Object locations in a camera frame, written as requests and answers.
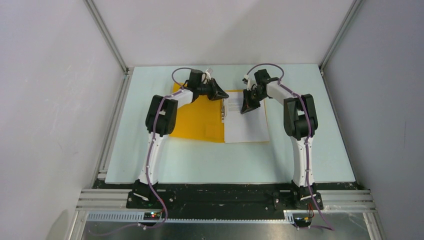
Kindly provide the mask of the metal folder clip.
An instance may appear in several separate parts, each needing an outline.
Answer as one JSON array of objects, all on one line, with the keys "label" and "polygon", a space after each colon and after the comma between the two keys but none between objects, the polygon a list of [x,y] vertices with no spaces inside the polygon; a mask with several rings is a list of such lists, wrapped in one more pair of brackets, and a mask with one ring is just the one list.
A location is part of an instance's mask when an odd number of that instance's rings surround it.
[{"label": "metal folder clip", "polygon": [[226,99],[222,100],[220,112],[221,112],[221,122],[224,124],[226,116],[227,116],[227,101],[226,101]]}]

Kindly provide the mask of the orange file folder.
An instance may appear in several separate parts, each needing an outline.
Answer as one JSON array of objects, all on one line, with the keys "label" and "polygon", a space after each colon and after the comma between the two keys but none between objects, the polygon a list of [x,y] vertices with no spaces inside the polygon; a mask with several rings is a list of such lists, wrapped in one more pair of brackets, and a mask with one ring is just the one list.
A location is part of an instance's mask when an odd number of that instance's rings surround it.
[{"label": "orange file folder", "polygon": [[210,101],[204,95],[199,96],[195,102],[178,109],[176,125],[170,135],[176,138],[225,143],[221,106],[222,100]]}]

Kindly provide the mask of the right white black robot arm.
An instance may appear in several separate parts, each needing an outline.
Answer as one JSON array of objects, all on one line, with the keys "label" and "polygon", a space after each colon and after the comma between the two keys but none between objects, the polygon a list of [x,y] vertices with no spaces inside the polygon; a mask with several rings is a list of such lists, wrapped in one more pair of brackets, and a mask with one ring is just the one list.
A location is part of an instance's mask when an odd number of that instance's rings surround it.
[{"label": "right white black robot arm", "polygon": [[290,137],[293,149],[293,178],[289,203],[296,209],[322,210],[322,199],[317,192],[312,170],[312,142],[318,128],[318,117],[311,94],[299,94],[283,85],[282,78],[271,77],[266,69],[254,73],[254,79],[246,74],[241,114],[260,107],[266,98],[283,106],[283,127]]}]

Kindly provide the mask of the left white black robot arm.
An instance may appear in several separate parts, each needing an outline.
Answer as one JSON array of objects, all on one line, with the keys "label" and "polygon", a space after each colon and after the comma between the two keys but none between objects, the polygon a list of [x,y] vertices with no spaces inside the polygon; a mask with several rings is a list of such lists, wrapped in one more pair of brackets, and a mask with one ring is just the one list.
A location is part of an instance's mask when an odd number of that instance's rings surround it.
[{"label": "left white black robot arm", "polygon": [[[175,80],[174,75],[179,70],[190,70],[184,83]],[[189,67],[179,67],[172,72],[172,80],[179,86],[178,90],[165,96],[152,97],[145,126],[148,131],[148,147],[145,162],[132,187],[132,193],[145,208],[157,204],[158,195],[154,185],[159,182],[159,160],[162,143],[174,131],[178,109],[195,102],[200,96],[206,96],[210,101],[227,99],[229,95],[211,77],[213,70],[205,71]]]}]

